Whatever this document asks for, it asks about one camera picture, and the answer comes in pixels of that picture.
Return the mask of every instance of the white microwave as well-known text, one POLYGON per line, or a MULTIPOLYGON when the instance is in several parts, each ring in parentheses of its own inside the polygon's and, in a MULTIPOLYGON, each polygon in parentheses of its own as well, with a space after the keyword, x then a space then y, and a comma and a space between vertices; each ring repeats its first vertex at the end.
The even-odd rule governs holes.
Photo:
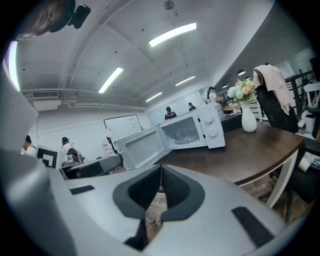
POLYGON ((172 118, 114 142, 125 168, 152 165, 171 150, 226 145, 219 114, 213 103, 172 118))

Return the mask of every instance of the ceiling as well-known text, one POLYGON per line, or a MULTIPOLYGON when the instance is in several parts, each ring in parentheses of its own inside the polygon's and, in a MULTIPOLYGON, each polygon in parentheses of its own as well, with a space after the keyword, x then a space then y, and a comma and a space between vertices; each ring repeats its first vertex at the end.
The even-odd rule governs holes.
POLYGON ((295 54, 311 46, 304 32, 281 7, 272 9, 255 36, 247 44, 229 71, 216 85, 217 91, 228 90, 238 79, 253 78, 253 70, 266 62, 276 65, 292 58, 295 54), (245 74, 239 76, 238 70, 245 74))
POLYGON ((252 0, 77 0, 91 13, 80 29, 61 31, 20 42, 17 72, 20 90, 59 89, 62 97, 147 107, 149 97, 182 90, 175 84, 195 75, 206 86, 252 0), (197 29, 155 47, 149 41, 174 28, 197 23, 197 29), (98 94, 116 69, 123 72, 104 94, 98 94))

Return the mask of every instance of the cable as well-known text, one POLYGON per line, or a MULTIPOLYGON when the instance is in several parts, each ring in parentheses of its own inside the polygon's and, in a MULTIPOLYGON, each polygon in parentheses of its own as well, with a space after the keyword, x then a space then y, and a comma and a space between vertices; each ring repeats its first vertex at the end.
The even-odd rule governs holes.
POLYGON ((159 219, 156 223, 154 223, 148 230, 147 230, 147 233, 150 231, 150 229, 152 229, 152 227, 154 226, 154 225, 156 225, 159 221, 161 221, 161 219, 159 219))

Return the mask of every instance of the white vase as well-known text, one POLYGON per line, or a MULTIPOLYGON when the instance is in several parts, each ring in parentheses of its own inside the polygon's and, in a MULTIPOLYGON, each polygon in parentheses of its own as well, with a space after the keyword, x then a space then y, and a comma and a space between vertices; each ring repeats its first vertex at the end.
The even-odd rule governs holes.
POLYGON ((248 101, 241 101, 240 105, 242 107, 242 127, 246 132, 251 133, 257 129, 257 120, 249 107, 248 101))

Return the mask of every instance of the floor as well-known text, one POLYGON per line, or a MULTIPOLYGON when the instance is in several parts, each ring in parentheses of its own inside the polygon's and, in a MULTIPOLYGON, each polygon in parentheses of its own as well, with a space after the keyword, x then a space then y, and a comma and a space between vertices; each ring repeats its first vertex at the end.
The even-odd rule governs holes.
MULTIPOLYGON (((269 176, 267 175, 241 188, 246 192, 248 192, 250 195, 252 195, 254 198, 258 198, 260 195, 270 192, 272 190, 272 184, 275 184, 276 182, 277 182, 276 179, 269 178, 269 176)), ((279 200, 276 202, 276 204, 272 208, 272 210, 276 212, 283 219, 283 221, 285 220, 285 217, 286 217, 286 206, 287 206, 287 193, 283 192, 279 200)), ((296 193, 294 193, 292 198, 292 209, 291 209, 289 224, 299 219, 300 217, 307 216, 311 211, 312 206, 313 206, 313 203, 311 204, 305 203, 296 193)), ((147 210, 147 214, 156 222, 161 218, 161 213, 165 212, 166 210, 167 210, 166 195, 164 193, 157 193, 153 202, 151 203, 150 207, 147 210)), ((149 230, 150 227, 153 225, 148 220, 146 220, 145 223, 146 223, 147 230, 149 230)), ((149 242, 151 242, 156 237, 160 229, 161 229, 161 221, 155 224, 147 233, 149 242)))

